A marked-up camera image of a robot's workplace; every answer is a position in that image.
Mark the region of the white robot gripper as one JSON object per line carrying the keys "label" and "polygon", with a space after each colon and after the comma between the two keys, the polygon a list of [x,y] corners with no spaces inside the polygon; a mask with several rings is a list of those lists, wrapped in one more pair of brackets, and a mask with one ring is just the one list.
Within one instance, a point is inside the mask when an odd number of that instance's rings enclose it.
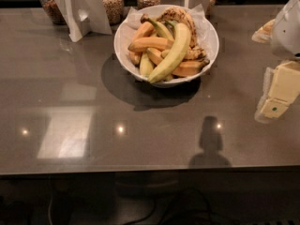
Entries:
{"label": "white robot gripper", "polygon": [[[284,59],[300,59],[300,0],[289,0],[274,20],[254,32],[251,38],[269,43],[274,55]],[[300,63],[286,60],[264,73],[262,97],[254,118],[267,124],[279,119],[300,95]]]}

